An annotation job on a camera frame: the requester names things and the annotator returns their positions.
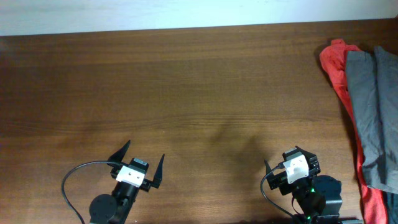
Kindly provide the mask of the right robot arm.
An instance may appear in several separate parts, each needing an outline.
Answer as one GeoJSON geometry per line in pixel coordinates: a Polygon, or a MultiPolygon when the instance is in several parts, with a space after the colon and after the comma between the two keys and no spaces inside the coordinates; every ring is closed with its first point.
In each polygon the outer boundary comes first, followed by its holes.
{"type": "Polygon", "coordinates": [[[349,224],[363,223],[357,218],[341,218],[342,183],[329,176],[320,175],[318,157],[298,146],[282,154],[283,161],[275,167],[264,162],[266,174],[260,183],[262,196],[276,209],[292,219],[292,223],[349,224]],[[297,202],[301,212],[290,213],[273,202],[265,193],[264,184],[271,190],[279,189],[281,195],[291,194],[291,202],[297,202]]]}

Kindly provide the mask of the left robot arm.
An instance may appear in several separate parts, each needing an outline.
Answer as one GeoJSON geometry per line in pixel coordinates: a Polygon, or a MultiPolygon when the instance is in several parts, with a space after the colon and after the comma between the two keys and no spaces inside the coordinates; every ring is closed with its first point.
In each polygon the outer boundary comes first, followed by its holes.
{"type": "Polygon", "coordinates": [[[111,194],[102,194],[93,199],[89,207],[90,223],[123,224],[136,201],[140,191],[148,192],[151,188],[159,188],[163,177],[162,156],[152,180],[146,178],[149,164],[138,158],[132,158],[130,163],[124,163],[124,156],[130,146],[130,141],[108,158],[112,167],[111,177],[117,184],[111,194]]]}

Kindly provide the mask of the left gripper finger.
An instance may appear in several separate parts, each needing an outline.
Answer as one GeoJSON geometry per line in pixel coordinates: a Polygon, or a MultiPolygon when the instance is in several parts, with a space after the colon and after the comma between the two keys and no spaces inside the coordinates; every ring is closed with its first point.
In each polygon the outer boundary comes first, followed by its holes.
{"type": "Polygon", "coordinates": [[[163,163],[164,163],[165,154],[162,155],[159,164],[157,166],[156,172],[154,174],[154,178],[152,180],[151,186],[154,188],[159,188],[163,178],[163,163]]]}
{"type": "Polygon", "coordinates": [[[131,143],[131,141],[128,140],[122,148],[120,148],[113,155],[111,155],[108,158],[107,164],[112,167],[116,167],[119,164],[123,164],[123,159],[127,153],[127,150],[129,149],[130,143],[131,143]]]}

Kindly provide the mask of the grey shorts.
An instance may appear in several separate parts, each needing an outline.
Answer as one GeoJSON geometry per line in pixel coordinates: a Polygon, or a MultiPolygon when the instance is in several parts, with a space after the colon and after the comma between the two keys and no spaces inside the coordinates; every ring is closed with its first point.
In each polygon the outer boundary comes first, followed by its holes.
{"type": "Polygon", "coordinates": [[[346,79],[368,187],[397,193],[397,56],[348,52],[346,79]]]}

